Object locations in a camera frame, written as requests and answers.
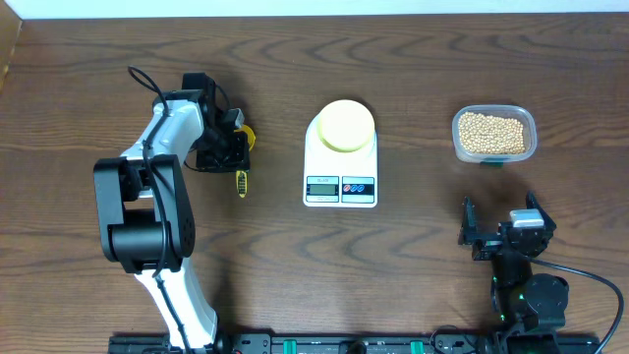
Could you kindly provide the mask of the yellow measuring scoop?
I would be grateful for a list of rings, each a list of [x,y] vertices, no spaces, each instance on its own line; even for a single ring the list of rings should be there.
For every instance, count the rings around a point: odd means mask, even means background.
[[[247,152],[251,152],[256,143],[256,135],[254,130],[250,126],[244,124],[241,128],[235,130],[235,133],[244,133],[247,136]],[[242,199],[247,195],[248,192],[249,171],[250,168],[245,166],[240,167],[236,171],[237,192],[239,197]]]

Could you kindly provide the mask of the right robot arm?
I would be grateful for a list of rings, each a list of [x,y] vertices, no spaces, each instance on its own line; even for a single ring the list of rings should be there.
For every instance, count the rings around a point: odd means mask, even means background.
[[[509,212],[495,232],[482,232],[475,206],[466,198],[458,243],[472,248],[472,259],[489,261],[491,301],[501,328],[481,338],[480,353],[558,353],[556,331],[565,326],[569,286],[559,276],[534,273],[532,262],[548,246],[556,224],[534,194],[526,206]]]

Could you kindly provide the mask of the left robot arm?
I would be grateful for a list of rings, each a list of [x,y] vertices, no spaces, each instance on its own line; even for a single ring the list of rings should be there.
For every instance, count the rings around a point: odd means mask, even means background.
[[[194,171],[234,175],[244,197],[255,135],[241,109],[217,105],[224,90],[203,72],[185,74],[181,87],[170,91],[135,66],[128,72],[156,98],[138,140],[120,156],[94,164],[100,243],[108,261],[145,287],[168,331],[114,335],[108,350],[231,353],[232,339],[220,327],[193,268],[197,229],[183,170],[193,153]]]

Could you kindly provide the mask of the yellow bowl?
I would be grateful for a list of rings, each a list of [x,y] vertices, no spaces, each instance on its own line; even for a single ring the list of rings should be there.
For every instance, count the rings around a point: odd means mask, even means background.
[[[328,103],[318,113],[316,133],[328,148],[354,152],[372,141],[375,123],[371,112],[362,103],[341,99]]]

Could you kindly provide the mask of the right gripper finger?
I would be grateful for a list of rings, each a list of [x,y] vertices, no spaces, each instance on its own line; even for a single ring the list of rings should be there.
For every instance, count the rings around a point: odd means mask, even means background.
[[[459,245],[472,245],[478,238],[478,224],[475,214],[475,206],[469,197],[464,198],[463,219],[458,234]]]
[[[548,213],[542,208],[533,192],[528,192],[525,199],[527,211],[530,213],[525,231],[528,236],[537,241],[549,241],[557,226]]]

